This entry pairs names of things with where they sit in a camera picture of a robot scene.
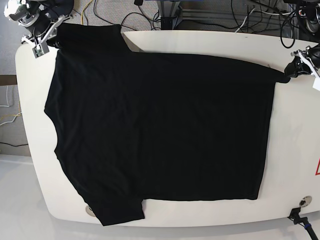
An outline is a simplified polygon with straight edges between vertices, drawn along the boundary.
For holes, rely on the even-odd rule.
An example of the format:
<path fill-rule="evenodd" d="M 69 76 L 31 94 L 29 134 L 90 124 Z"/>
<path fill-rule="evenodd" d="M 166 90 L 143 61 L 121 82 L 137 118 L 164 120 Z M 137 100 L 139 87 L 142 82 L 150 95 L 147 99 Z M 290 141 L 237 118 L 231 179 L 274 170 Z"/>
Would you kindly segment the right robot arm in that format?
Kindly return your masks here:
<path fill-rule="evenodd" d="M 36 55 L 47 53 L 47 41 L 54 38 L 57 28 L 71 18 L 73 0 L 9 0 L 4 16 L 30 32 L 21 41 L 32 45 Z"/>

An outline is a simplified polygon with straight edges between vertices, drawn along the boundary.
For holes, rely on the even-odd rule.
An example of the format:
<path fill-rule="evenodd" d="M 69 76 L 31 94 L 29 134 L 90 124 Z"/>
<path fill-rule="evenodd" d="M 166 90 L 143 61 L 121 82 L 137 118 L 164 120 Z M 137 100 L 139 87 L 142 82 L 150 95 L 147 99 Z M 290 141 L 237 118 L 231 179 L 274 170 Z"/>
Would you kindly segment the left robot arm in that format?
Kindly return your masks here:
<path fill-rule="evenodd" d="M 301 75 L 311 75 L 312 70 L 320 69 L 320 2 L 318 0 L 285 0 L 289 13 L 287 20 L 281 25 L 288 26 L 291 33 L 292 48 L 297 40 L 305 40 L 316 43 L 315 46 L 307 46 L 305 49 L 292 52 L 293 60 L 284 73 L 287 77 L 297 78 Z"/>

